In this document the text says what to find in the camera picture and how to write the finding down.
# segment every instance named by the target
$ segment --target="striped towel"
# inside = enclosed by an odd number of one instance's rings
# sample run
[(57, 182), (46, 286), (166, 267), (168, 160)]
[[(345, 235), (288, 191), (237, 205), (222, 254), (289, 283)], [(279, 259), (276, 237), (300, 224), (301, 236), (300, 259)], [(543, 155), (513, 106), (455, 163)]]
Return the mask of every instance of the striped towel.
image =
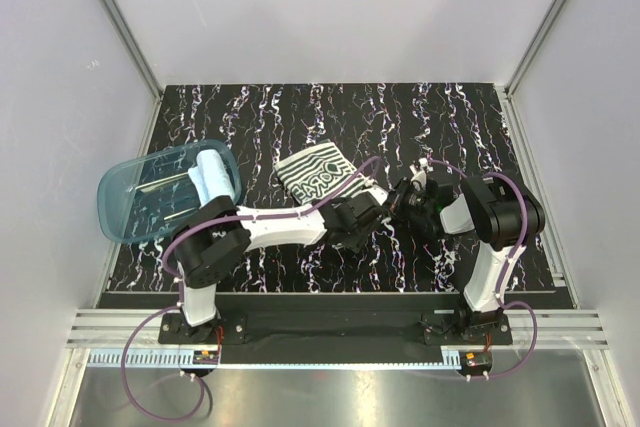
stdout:
[[(336, 190), (356, 168), (336, 144), (325, 141), (281, 160), (275, 171), (291, 195), (300, 204), (307, 204)], [(360, 174), (339, 197), (353, 197), (365, 187), (365, 180)]]

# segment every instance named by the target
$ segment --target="light blue cloth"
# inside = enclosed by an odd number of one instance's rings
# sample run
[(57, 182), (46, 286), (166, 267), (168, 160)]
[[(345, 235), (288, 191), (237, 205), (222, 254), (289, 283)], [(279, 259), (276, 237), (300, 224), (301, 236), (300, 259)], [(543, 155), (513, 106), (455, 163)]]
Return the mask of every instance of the light blue cloth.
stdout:
[(189, 169), (189, 178), (198, 191), (200, 206), (221, 195), (234, 199), (235, 191), (218, 152), (203, 150), (196, 157), (196, 164)]

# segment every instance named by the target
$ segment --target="gray floor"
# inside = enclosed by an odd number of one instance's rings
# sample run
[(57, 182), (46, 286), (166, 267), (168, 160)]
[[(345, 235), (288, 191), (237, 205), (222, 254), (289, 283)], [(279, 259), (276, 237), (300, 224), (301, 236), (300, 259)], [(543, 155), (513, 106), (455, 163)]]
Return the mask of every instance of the gray floor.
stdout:
[[(513, 364), (500, 353), (496, 371)], [(197, 387), (172, 379), (145, 386), (167, 370), (131, 369), (134, 394), (159, 415), (179, 416), (197, 400)], [(444, 375), (455, 380), (438, 380)], [(197, 426), (600, 426), (599, 413), (579, 353), (538, 351), (512, 377), (467, 384), (449, 373), (219, 370), (206, 380), (209, 402), (183, 425)], [(89, 368), (72, 426), (158, 425), (123, 407), (117, 369)]]

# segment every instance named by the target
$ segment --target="marble pattern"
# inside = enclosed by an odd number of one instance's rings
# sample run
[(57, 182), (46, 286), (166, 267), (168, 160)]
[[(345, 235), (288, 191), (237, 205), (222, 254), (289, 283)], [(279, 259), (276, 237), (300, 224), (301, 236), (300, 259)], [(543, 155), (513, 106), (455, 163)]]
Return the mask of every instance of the marble pattern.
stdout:
[[(354, 165), (380, 155), (378, 182), (393, 188), (431, 154), (468, 174), (518, 172), (491, 84), (304, 84), (170, 86), (149, 152), (201, 139), (225, 142), (252, 207), (294, 205), (273, 171), (279, 159), (324, 139)], [(436, 167), (436, 180), (456, 179)], [(160, 268), (166, 240), (122, 246), (111, 291), (175, 289)], [(250, 252), (219, 290), (241, 292), (428, 292), (461, 288), (478, 241), (471, 235), (425, 245), (388, 224), (359, 253), (287, 245)], [(539, 239), (514, 269), (512, 290), (552, 290)]]

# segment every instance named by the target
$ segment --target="folded towel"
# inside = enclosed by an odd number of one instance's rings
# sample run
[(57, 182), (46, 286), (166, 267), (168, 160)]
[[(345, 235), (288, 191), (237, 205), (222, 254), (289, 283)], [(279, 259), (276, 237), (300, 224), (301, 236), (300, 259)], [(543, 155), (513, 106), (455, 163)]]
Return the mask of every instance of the folded towel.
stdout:
[(196, 157), (196, 164), (189, 169), (189, 178), (198, 191), (200, 206), (221, 195), (228, 195), (231, 200), (234, 199), (235, 190), (217, 151), (203, 150)]
[[(336, 190), (356, 171), (333, 142), (304, 149), (275, 165), (280, 181), (300, 204), (320, 200)], [(360, 174), (339, 196), (350, 198), (365, 188)]]

